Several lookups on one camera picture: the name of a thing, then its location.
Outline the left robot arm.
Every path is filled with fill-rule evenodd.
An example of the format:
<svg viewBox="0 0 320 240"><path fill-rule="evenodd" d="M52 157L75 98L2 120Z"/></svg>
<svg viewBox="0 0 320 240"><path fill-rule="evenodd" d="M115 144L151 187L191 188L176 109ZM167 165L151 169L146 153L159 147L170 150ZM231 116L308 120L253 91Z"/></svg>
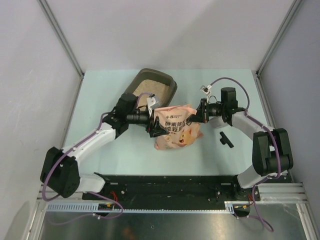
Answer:
<svg viewBox="0 0 320 240"><path fill-rule="evenodd" d="M92 193L100 200L107 199L111 193L107 179L96 172L81 174L79 168L91 154L127 131L129 125L145 127L152 138L168 134L159 118L154 116L155 109L161 106L159 98L150 92L146 96L146 109L141 110L138 107L140 96L122 94L115 107L101 115L98 126L90 134L70 146L50 148L40 175L42 199L55 200L55 197L46 196L47 188L53 190L56 197L68 198L82 192Z"/></svg>

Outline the pink cat litter bag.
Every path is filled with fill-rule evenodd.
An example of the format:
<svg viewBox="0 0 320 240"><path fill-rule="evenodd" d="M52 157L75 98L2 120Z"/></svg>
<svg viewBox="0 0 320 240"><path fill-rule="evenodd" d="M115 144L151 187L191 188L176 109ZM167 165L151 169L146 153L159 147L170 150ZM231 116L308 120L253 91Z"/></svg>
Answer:
<svg viewBox="0 0 320 240"><path fill-rule="evenodd" d="M171 150L192 145L203 136L201 124L187 121L188 117L196 114L190 104L161 107L154 110L154 116L168 134L158 136L155 141L157 150Z"/></svg>

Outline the aluminium frame post left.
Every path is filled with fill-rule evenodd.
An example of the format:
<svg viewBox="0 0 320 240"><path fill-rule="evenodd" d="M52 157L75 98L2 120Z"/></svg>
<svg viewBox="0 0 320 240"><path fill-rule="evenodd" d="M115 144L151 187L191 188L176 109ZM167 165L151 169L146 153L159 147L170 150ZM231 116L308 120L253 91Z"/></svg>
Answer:
<svg viewBox="0 0 320 240"><path fill-rule="evenodd" d="M58 39L60 45L62 46L67 58L69 59L71 65L79 76L80 80L84 77L84 72L74 54L74 51L69 44L61 25L59 24L53 10L51 9L47 0L37 0L41 10L43 11L47 21L49 22L56 38Z"/></svg>

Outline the silver metal scoop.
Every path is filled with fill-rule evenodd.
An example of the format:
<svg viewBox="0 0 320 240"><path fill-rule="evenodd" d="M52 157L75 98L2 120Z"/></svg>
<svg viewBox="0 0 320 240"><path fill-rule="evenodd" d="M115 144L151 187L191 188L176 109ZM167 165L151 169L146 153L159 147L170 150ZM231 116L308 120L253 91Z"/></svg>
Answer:
<svg viewBox="0 0 320 240"><path fill-rule="evenodd" d="M223 128L228 125L226 122L223 121L221 116L212 117L208 123L214 129Z"/></svg>

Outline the black bag sealing clip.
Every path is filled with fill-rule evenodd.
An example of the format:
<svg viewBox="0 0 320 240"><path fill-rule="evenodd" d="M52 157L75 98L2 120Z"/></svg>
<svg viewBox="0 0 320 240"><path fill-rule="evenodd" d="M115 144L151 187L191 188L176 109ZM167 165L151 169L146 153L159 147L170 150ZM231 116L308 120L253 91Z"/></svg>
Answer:
<svg viewBox="0 0 320 240"><path fill-rule="evenodd" d="M222 145L227 145L229 148L233 148L234 147L234 145L233 145L233 143L230 141L230 139L226 136L226 134L223 132L223 131L221 131L220 133L220 139L219 139L219 141L221 142L221 144Z"/></svg>

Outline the aluminium frame post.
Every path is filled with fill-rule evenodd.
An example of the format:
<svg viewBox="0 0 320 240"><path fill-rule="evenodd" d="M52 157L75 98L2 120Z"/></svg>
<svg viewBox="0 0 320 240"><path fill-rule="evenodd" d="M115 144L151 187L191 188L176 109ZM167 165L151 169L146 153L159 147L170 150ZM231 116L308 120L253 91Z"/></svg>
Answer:
<svg viewBox="0 0 320 240"><path fill-rule="evenodd" d="M290 5L282 23L280 24L274 38L271 41L264 57L262 58L255 74L259 77L263 73L265 67L267 66L268 62L273 57L274 53L276 52L277 48L279 47L282 39L284 38L286 32L288 31L289 27L291 26L293 20L295 19L296 15L298 14L300 8L302 7L304 1L303 0L294 0Z"/></svg>
<svg viewBox="0 0 320 240"><path fill-rule="evenodd" d="M43 11L47 21L49 22L56 38L58 39L60 45L62 46L67 58L69 59L71 65L79 76L80 80L84 77L84 72L74 54L74 51L69 44L61 25L59 24L53 10L51 9L47 0L37 0L41 10Z"/></svg>

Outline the aluminium frame post right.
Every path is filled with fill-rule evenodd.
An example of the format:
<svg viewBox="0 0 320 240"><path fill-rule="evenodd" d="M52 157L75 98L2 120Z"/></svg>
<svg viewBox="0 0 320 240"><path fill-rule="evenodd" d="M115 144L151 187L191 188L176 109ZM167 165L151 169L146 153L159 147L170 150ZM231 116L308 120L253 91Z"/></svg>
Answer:
<svg viewBox="0 0 320 240"><path fill-rule="evenodd" d="M276 52L277 48L279 47L282 39L284 38L286 32L288 31L289 27L291 26L293 20L295 19L296 15L298 14L300 8L302 7L304 1L303 0L294 0L290 5L282 23L280 24L274 38L271 41L264 57L262 58L255 74L259 77L263 73L265 67L267 66L268 62L273 57L274 53Z"/></svg>

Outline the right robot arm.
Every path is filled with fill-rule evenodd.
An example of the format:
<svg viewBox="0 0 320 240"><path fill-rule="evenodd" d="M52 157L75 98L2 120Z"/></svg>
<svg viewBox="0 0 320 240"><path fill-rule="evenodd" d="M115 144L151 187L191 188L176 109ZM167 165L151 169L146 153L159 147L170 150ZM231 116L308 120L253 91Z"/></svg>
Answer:
<svg viewBox="0 0 320 240"><path fill-rule="evenodd" d="M238 106L236 89L221 89L221 100L210 102L211 87L202 86L202 98L196 114L188 117L192 123L210 123L213 128L234 127L252 140L252 164L236 176L236 185L230 188L231 196L242 201L249 189L263 181L278 179L294 166L288 132L283 128L264 125L252 117L246 108Z"/></svg>

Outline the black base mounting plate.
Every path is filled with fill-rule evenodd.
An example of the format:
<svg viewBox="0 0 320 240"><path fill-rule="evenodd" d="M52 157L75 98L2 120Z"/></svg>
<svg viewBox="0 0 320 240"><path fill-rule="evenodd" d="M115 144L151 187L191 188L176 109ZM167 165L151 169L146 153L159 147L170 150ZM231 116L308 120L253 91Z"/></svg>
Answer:
<svg viewBox="0 0 320 240"><path fill-rule="evenodd" d="M133 176L103 175L107 184L97 194L82 194L82 200L117 201L121 208L154 207L204 210L221 207L224 201L260 201L257 188L240 188L236 176Z"/></svg>

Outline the brown litter box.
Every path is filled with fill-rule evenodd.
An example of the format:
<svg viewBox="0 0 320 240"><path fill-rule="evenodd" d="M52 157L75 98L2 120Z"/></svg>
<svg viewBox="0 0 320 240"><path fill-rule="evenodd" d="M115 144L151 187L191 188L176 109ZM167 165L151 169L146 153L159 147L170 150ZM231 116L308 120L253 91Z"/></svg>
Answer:
<svg viewBox="0 0 320 240"><path fill-rule="evenodd" d="M140 97L138 107L147 105L149 93L159 98L161 107L168 107L171 103L178 85L172 76L155 69L143 68L138 72L124 93L131 93Z"/></svg>

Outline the aluminium rail right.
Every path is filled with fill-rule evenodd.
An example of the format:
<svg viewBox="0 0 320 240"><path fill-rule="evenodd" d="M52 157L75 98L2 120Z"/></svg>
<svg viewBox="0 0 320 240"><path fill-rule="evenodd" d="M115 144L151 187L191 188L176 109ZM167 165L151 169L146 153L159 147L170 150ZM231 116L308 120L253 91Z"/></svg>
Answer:
<svg viewBox="0 0 320 240"><path fill-rule="evenodd" d="M258 186L260 201L275 204L307 203L302 183L262 183Z"/></svg>

